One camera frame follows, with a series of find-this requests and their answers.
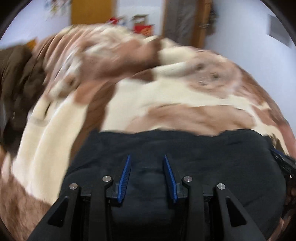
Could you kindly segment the black padded jacket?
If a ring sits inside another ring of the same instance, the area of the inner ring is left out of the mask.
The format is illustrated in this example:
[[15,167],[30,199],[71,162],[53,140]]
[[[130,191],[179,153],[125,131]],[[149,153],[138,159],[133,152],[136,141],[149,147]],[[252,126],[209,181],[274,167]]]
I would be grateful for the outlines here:
[[171,225],[172,210],[162,170],[168,156],[183,175],[214,187],[223,183],[240,201],[265,238],[279,224],[286,197],[285,178],[272,156],[269,137],[252,130],[196,136],[154,130],[136,134],[90,133],[72,160],[61,185],[71,183],[90,194],[103,176],[130,158],[132,169],[121,207],[113,207],[111,240],[179,240],[183,219]]

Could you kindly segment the brown cream plush blanket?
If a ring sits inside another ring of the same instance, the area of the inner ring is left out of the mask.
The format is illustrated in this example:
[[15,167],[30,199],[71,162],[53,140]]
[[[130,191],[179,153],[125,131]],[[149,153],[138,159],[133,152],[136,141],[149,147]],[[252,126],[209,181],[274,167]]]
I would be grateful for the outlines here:
[[26,240],[57,200],[93,129],[206,136],[250,129],[295,156],[295,137],[276,102],[212,51],[102,24],[67,27],[30,50],[42,61],[45,88],[17,153],[1,146],[1,229],[10,240]]

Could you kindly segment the cardboard box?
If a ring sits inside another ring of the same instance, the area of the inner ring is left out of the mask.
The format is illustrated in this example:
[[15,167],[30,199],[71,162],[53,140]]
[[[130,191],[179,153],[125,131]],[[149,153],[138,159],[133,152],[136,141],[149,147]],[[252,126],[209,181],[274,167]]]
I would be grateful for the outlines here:
[[135,26],[143,26],[147,24],[148,15],[134,15],[132,17],[132,22]]

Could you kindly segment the dark brown puffer coat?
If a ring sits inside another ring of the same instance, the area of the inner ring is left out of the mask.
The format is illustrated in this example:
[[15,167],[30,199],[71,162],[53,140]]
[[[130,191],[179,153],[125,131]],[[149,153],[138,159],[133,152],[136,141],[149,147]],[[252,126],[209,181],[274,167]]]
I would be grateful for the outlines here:
[[26,45],[1,49],[1,146],[16,154],[31,108],[42,95],[42,61]]

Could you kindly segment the grey wall panel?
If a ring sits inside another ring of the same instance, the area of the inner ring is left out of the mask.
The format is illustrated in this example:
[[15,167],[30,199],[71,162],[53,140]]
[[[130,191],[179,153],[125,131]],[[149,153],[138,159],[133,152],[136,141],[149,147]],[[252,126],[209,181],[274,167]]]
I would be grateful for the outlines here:
[[276,16],[269,16],[269,36],[286,46],[290,46],[290,36],[280,20]]

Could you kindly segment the red box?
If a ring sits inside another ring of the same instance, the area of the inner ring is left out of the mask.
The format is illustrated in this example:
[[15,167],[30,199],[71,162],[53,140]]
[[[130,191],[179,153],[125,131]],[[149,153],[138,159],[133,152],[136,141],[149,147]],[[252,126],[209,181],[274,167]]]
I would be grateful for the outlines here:
[[133,31],[144,36],[152,36],[154,34],[154,25],[134,25]]

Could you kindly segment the wooden door frame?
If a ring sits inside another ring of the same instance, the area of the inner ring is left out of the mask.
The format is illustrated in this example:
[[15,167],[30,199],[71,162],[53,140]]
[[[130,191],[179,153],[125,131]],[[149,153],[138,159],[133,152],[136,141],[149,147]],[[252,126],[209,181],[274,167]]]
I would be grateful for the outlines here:
[[164,1],[162,37],[184,46],[203,48],[212,1]]

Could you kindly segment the yellow wooden wardrobe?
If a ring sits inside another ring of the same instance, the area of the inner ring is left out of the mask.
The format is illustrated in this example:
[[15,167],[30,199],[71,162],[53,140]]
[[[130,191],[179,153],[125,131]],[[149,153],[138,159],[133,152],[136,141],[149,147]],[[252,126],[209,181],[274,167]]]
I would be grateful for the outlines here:
[[72,0],[71,24],[105,23],[115,16],[116,8],[115,0]]

